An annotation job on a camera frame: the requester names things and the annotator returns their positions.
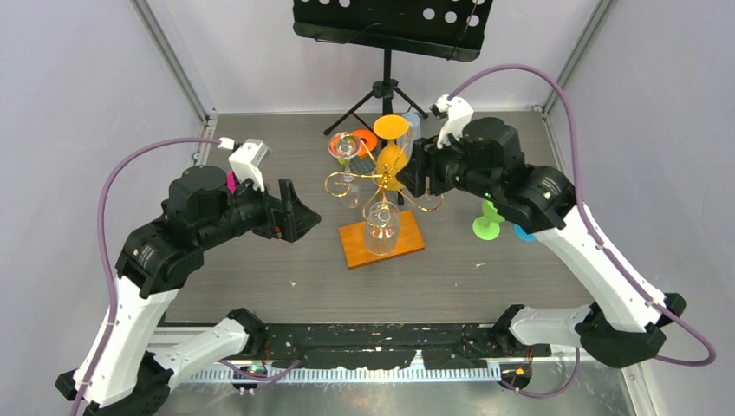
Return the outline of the gold wire wine glass rack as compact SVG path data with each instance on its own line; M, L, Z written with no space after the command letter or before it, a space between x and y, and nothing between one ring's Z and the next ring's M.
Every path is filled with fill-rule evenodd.
M414 214L389 201L388 194L396 192L421 211L437 210L444 199L422 205L406 195L397 177L399 169L408 163L406 150L388 146L375 157L362 138L353 133L335 134L327 149L342 163L341 170L324 181L329 195L355 208L361 201L358 181L366 179L375 185L375 192L361 208L363 221L338 229L347 267L354 270L424 250L426 244Z

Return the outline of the pink wine glass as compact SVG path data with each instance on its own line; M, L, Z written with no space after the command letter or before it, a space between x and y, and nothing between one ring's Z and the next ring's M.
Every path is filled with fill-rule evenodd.
M234 172L228 172L226 179L227 179L226 184L227 184L228 190L231 192L231 194L234 194L236 191L236 187L237 187L237 179L235 177Z

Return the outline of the green wine glass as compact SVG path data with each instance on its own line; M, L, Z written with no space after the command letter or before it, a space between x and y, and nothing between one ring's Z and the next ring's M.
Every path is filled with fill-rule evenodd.
M498 213L495 205L489 200L482 202L481 209L482 215L473 221L472 231L476 237L491 241L500 235L500 225L505 221L505 218Z

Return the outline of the blue wine glass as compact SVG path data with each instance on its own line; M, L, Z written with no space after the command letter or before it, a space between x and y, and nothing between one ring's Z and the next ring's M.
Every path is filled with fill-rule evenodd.
M513 230L515 235L522 241L525 242L535 242L537 238L533 236L532 234L527 233L520 225L514 224Z

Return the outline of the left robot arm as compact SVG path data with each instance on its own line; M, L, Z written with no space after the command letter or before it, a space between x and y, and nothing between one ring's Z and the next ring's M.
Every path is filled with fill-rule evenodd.
M111 335L95 339L103 347L101 358L89 355L59 375L58 391L68 400L82 397L88 415L153 415L178 385L214 362L261 355L266 326L242 308L178 345L158 351L148 346L208 250L246 233L293 243L320 223L290 180L281 179L279 188L279 197L249 180L230 189L225 171L215 166L195 166L175 179L161 215L132 231L118 257L117 316Z

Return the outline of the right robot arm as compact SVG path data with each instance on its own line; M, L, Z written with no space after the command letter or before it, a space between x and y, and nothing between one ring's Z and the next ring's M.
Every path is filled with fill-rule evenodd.
M649 306L591 235L589 209L575 200L569 179L551 166L524 159L517 129L495 117L473 120L448 146L435 138L413 144L397 175L414 196L468 192L493 203L498 214L549 248L592 295L572 309L511 305L495 322L496 347L517 355L537 344L580 348L612 368L656 357L669 319Z

